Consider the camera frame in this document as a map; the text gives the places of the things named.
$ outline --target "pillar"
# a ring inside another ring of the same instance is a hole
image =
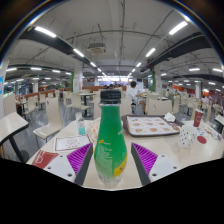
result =
[[[83,84],[82,69],[83,69],[83,63],[80,61],[76,61],[74,68],[73,92],[79,92],[80,90],[82,90],[82,84]]]

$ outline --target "sign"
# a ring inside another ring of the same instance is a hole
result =
[[[2,92],[3,92],[3,86],[4,86],[3,78],[4,78],[4,76],[0,77],[0,94],[2,94]]]

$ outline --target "white table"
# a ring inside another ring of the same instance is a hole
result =
[[[188,125],[193,125],[193,121],[185,122]],[[89,131],[90,121],[85,121],[86,132]],[[200,127],[207,127],[208,125],[201,122]],[[68,137],[76,136],[77,129],[75,121],[71,122],[55,137]],[[47,152],[53,152],[54,139],[51,139],[41,150]],[[178,145],[179,135],[163,136],[163,137],[140,137],[133,138],[124,131],[124,138],[128,151],[128,159],[126,169],[124,171],[124,177],[120,183],[114,188],[105,186],[99,179],[96,173],[94,156],[92,156],[87,170],[86,178],[83,183],[83,187],[92,189],[107,189],[107,190],[120,190],[120,189],[132,189],[142,186],[139,174],[134,162],[134,158],[131,154],[131,143],[141,145],[156,154],[166,154],[180,169],[187,166],[207,162],[211,160],[220,159],[223,154],[223,143],[214,140],[211,135],[206,137],[207,144],[201,144],[196,140],[193,146],[189,149],[182,149]],[[28,164],[32,164],[36,154],[28,161]]]
[[[26,163],[29,154],[25,150],[19,151],[13,136],[26,129],[29,123],[21,118],[16,112],[11,113],[0,120],[0,146],[7,140],[10,141],[12,148],[21,162]]]

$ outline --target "small bottle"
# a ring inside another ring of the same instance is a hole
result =
[[[78,127],[78,132],[79,135],[85,135],[85,121],[83,119],[83,117],[79,117],[77,120],[77,127]]]

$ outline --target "red object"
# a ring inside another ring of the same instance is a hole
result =
[[[199,127],[202,115],[203,115],[203,111],[195,110],[194,127]]]
[[[32,165],[44,169],[57,156],[58,153],[50,153],[40,150],[35,157]]]
[[[206,140],[204,137],[202,137],[202,136],[198,136],[197,139],[198,139],[198,141],[201,142],[202,144],[205,144],[205,143],[207,142],[207,140]]]

